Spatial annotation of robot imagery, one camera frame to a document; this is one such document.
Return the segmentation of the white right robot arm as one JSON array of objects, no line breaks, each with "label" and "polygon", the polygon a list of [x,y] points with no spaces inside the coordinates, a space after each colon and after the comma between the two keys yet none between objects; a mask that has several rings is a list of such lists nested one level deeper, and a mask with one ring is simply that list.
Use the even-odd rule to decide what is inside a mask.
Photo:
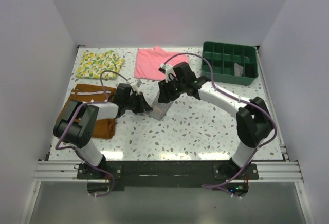
[{"label": "white right robot arm", "polygon": [[169,103],[187,94],[215,105],[236,119],[240,142],[230,159],[229,174],[234,179],[245,176],[245,164],[250,162],[260,142],[274,130],[265,101],[259,97],[240,97],[216,86],[208,77],[197,77],[186,62],[175,66],[161,64],[159,71],[165,75],[165,79],[158,83],[159,103]]}]

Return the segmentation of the grey striped underwear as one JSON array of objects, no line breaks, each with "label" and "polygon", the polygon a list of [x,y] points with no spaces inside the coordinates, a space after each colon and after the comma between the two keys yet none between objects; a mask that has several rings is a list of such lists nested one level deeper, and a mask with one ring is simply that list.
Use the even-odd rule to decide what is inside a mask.
[{"label": "grey striped underwear", "polygon": [[149,116],[158,121],[161,121],[167,114],[170,107],[172,106],[173,101],[170,101],[169,103],[160,103],[158,101],[159,96],[160,96],[160,92],[157,93],[154,101],[152,102],[151,105],[152,111],[149,113]]}]

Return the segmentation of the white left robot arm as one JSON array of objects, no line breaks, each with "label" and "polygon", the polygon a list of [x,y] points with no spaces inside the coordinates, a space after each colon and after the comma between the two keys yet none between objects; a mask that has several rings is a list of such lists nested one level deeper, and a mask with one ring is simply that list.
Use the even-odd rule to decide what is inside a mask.
[{"label": "white left robot arm", "polygon": [[127,83],[120,83],[114,94],[106,93],[103,101],[70,100],[53,128],[53,135],[59,139],[56,149],[72,149],[89,166],[91,176],[103,178],[106,158],[92,141],[96,122],[120,118],[127,110],[135,114],[152,111],[138,86]]}]

